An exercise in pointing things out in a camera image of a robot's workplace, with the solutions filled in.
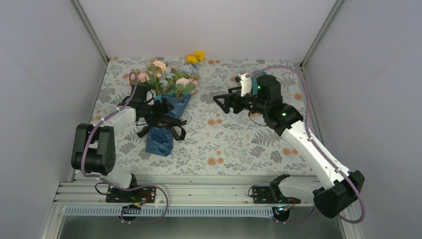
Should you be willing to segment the artificial flower bouquet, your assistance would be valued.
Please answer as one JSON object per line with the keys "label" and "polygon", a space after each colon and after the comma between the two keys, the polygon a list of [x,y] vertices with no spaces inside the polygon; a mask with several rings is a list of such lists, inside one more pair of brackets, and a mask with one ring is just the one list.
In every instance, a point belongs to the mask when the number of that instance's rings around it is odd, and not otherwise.
{"label": "artificial flower bouquet", "polygon": [[135,69],[128,78],[131,86],[140,85],[152,90],[156,95],[167,95],[182,99],[185,94],[197,92],[199,66],[206,59],[203,51],[194,51],[185,57],[180,68],[169,66],[163,60],[151,59],[145,71]]}

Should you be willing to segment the blue wrapping paper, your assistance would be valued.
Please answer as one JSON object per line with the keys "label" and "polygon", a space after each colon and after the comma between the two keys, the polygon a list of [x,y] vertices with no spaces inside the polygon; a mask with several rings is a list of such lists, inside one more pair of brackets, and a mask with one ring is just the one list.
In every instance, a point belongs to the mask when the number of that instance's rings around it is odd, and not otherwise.
{"label": "blue wrapping paper", "polygon": [[155,106],[160,106],[161,112],[148,123],[146,152],[168,156],[174,147],[174,141],[184,140],[186,120],[181,120],[189,101],[190,94],[182,94],[178,99],[167,95],[158,95],[154,100]]}

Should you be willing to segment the black ribbon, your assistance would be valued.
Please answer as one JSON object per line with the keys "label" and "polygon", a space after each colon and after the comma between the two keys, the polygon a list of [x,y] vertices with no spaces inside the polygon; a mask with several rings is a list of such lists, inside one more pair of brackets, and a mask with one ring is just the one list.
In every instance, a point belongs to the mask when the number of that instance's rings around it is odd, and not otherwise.
{"label": "black ribbon", "polygon": [[183,128],[187,124],[186,120],[180,120],[170,116],[161,116],[159,118],[145,118],[146,123],[138,124],[136,126],[143,126],[142,130],[137,132],[139,138],[146,136],[153,127],[168,128],[173,138],[177,141],[184,140],[186,131]]}

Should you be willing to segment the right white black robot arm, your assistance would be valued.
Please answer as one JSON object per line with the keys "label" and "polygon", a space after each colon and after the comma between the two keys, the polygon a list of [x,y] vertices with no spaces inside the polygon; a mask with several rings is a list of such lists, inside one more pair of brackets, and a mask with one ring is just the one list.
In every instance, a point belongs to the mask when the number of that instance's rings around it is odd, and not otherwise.
{"label": "right white black robot arm", "polygon": [[291,144],[310,165],[318,180],[283,174],[270,182],[269,195],[274,203],[297,199],[311,203],[327,218],[334,218],[355,201],[365,178],[350,171],[314,137],[304,117],[292,105],[283,102],[281,84],[272,75],[255,80],[246,74],[236,76],[238,87],[228,89],[213,100],[228,114],[248,110],[263,116],[266,126]]}

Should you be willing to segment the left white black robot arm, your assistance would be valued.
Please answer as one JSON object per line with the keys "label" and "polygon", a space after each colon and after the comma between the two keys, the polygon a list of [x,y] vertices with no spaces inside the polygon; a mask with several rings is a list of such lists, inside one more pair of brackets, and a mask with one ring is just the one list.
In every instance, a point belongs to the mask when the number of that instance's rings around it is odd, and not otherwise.
{"label": "left white black robot arm", "polygon": [[101,180],[117,188],[127,202],[138,196],[136,178],[116,163],[115,137],[127,126],[143,118],[138,137],[146,136],[155,127],[171,122],[169,113],[174,106],[167,99],[155,99],[153,93],[140,85],[131,87],[116,109],[97,124],[81,123],[77,126],[71,157],[71,165],[85,177]]}

